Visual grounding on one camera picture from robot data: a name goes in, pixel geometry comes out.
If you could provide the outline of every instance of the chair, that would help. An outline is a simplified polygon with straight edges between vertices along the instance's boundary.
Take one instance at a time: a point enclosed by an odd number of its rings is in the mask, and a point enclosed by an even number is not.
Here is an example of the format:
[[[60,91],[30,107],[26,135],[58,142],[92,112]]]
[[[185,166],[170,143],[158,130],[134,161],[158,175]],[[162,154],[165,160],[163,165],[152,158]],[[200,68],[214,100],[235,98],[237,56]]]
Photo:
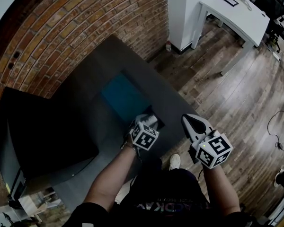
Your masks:
[[[256,0],[255,5],[270,18],[266,30],[266,33],[269,34],[268,42],[274,42],[278,47],[277,52],[279,53],[278,37],[280,36],[284,40],[284,29],[278,24],[279,21],[277,19],[284,15],[284,0]]]

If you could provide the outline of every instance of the small bottle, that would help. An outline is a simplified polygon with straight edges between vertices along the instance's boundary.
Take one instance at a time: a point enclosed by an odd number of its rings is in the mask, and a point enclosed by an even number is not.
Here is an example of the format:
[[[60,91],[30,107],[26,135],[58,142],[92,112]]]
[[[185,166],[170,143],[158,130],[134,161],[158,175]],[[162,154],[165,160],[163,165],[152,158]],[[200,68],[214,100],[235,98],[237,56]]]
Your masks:
[[[168,52],[171,51],[171,43],[170,43],[169,40],[166,42],[165,48],[166,48],[166,50],[167,50]]]

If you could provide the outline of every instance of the forearm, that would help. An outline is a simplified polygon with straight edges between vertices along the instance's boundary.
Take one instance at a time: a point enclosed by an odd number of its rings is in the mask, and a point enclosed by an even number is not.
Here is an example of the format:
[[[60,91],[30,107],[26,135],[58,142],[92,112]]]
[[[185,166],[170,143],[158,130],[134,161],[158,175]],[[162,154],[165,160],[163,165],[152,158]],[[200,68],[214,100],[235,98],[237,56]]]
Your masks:
[[[124,184],[135,155],[133,148],[125,146],[96,177],[84,202],[96,203],[109,211]]]
[[[223,215],[240,211],[238,195],[221,166],[214,169],[204,167],[204,178],[211,203],[219,208]]]

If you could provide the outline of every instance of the desk leg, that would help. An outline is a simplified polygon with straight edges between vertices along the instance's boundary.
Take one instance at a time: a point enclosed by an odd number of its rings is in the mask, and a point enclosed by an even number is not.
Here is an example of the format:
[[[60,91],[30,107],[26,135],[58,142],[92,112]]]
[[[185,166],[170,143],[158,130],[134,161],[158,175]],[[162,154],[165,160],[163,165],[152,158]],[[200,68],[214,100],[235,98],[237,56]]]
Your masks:
[[[219,22],[218,22],[218,27],[221,28],[222,25],[223,25],[223,21],[219,20]]]
[[[245,46],[248,44],[248,41],[245,41],[245,43],[242,45],[242,48],[245,48]]]
[[[231,68],[233,68],[253,47],[252,42],[245,42],[243,50],[221,71],[221,75],[224,76]]]
[[[207,16],[206,7],[202,5],[199,20],[198,20],[197,26],[195,28],[195,34],[194,34],[194,37],[193,37],[193,42],[191,44],[191,48],[193,48],[193,49],[195,49],[197,47],[200,35],[202,33],[202,29],[203,29],[203,26],[204,26],[204,23],[205,23],[205,20],[206,20],[206,16]]]

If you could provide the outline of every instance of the shoe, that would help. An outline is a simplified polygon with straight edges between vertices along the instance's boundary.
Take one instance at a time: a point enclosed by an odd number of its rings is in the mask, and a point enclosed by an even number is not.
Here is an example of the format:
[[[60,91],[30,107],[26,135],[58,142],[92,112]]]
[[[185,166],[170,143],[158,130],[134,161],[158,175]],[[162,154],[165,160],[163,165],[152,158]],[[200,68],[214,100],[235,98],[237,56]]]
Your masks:
[[[178,154],[174,154],[170,158],[169,170],[179,169],[181,164],[181,158]]]
[[[279,184],[276,183],[276,177],[278,175],[280,175],[283,171],[284,171],[284,169],[281,168],[280,171],[275,175],[274,187],[278,187],[279,186]]]

